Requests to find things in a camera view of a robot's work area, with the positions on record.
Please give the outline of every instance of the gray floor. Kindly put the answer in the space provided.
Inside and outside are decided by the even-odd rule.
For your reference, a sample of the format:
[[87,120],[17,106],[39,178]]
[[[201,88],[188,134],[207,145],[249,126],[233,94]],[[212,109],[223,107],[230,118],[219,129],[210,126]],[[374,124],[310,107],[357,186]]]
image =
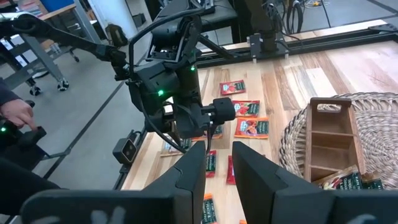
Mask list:
[[[130,8],[134,8],[133,14],[142,11],[147,16],[145,9],[142,9],[144,0],[128,1]],[[326,9],[332,26],[394,15],[366,0],[329,1],[331,4]],[[380,1],[398,10],[397,2]],[[386,21],[398,25],[397,17]],[[327,27],[322,8],[306,9],[303,31]],[[213,42],[217,42],[216,32],[206,34]],[[229,27],[217,30],[217,36],[220,45],[231,43]],[[149,37],[145,36],[136,44],[135,61],[146,51],[148,43]],[[75,54],[80,57],[80,63],[76,63],[69,55],[63,55],[56,61],[70,82],[67,91],[58,92],[51,76],[37,81],[44,91],[38,97],[30,96],[25,84],[14,90],[23,99],[36,102],[36,123],[48,132],[40,141],[40,146],[48,153],[64,151],[119,84],[113,80],[114,72],[110,63],[100,62],[81,50],[76,50]],[[2,77],[7,76],[8,72],[9,68],[0,68]],[[71,154],[51,175],[50,180],[69,189],[111,189],[120,168],[112,155],[113,147],[130,130],[141,130],[142,127],[143,116],[131,103],[128,90],[123,86],[77,142]],[[41,162],[34,172],[44,175],[54,162],[55,160]]]

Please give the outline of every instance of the wooden table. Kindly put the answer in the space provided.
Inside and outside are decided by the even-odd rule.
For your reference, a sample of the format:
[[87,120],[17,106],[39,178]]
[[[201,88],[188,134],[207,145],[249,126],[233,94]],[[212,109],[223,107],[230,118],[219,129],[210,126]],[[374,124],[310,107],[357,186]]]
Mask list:
[[[300,38],[330,35],[384,24],[371,21],[299,34]],[[227,46],[228,49],[243,44]],[[269,117],[268,140],[236,139],[236,120],[224,125],[223,139],[213,140],[217,149],[216,176],[206,179],[205,193],[212,193],[216,216],[221,224],[244,219],[235,185],[226,185],[227,156],[233,141],[242,141],[268,159],[278,163],[279,141],[283,129],[314,96],[328,97],[359,91],[398,92],[398,45],[381,42],[345,49],[289,56],[204,68],[198,71],[203,104],[220,97],[220,82],[243,79],[247,92],[231,95],[233,100],[260,100],[260,116]],[[160,157],[163,140],[149,133],[122,187],[140,190],[162,175],[180,156]]]

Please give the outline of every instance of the white wall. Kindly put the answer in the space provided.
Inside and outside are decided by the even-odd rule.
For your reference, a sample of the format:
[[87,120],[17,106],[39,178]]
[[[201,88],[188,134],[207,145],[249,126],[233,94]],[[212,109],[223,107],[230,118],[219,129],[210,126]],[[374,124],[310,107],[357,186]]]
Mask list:
[[128,39],[137,34],[137,27],[124,0],[88,0],[88,2],[103,28],[108,24],[121,26]]

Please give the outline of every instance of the woven basket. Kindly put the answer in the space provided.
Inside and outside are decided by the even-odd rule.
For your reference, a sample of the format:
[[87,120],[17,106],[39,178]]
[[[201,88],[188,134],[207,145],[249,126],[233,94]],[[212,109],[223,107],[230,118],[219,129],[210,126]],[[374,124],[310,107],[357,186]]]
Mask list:
[[[385,189],[398,188],[398,94],[354,93],[333,96],[349,98],[355,111],[366,171],[378,171]],[[320,110],[337,110],[320,105]],[[296,115],[280,140],[279,162],[291,173],[303,177],[307,110]]]

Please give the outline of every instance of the wooden crate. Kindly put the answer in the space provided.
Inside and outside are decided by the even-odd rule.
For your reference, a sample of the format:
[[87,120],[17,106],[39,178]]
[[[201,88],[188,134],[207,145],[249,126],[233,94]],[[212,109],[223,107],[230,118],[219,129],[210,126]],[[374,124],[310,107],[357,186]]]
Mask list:
[[[338,111],[318,105],[337,105]],[[313,182],[349,166],[365,173],[363,150],[350,99],[312,98],[307,106],[304,178]]]

